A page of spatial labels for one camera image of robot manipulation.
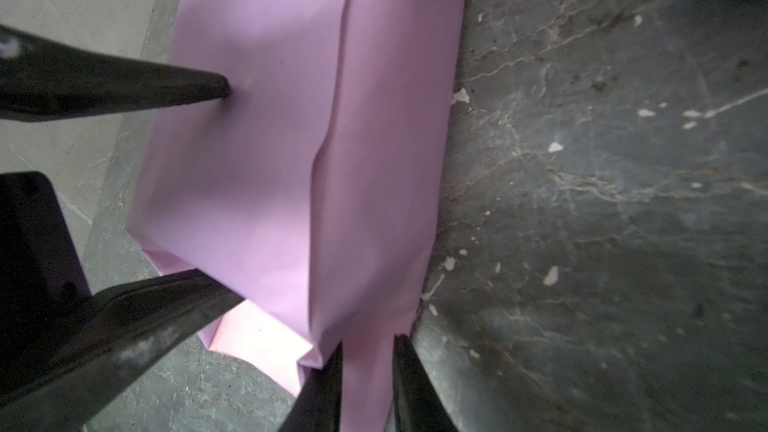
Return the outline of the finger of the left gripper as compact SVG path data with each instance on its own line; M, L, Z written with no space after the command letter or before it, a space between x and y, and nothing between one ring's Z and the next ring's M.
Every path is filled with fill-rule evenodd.
M1 118L49 122L227 97L214 72L95 53L1 27Z

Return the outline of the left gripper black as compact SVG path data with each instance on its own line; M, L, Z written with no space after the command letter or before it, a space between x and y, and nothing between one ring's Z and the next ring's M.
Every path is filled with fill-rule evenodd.
M51 181L1 175L1 428L78 431L242 302L199 270L94 296Z

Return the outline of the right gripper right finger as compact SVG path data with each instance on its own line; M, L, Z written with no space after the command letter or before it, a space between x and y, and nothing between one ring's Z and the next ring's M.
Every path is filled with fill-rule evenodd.
M400 432L457 432L418 354L406 335L393 343L395 428Z

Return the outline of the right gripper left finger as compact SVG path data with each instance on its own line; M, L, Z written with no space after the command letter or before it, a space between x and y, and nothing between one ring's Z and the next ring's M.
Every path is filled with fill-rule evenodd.
M343 385L343 345L322 369L313 369L279 432L339 432Z

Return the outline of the pink wrapping paper sheet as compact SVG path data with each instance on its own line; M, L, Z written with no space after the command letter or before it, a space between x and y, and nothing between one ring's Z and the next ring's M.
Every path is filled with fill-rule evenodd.
M157 112L127 219L161 274L243 297L200 331L297 394L343 351L344 431L381 431L436 236L465 0L181 0L169 61L221 101Z

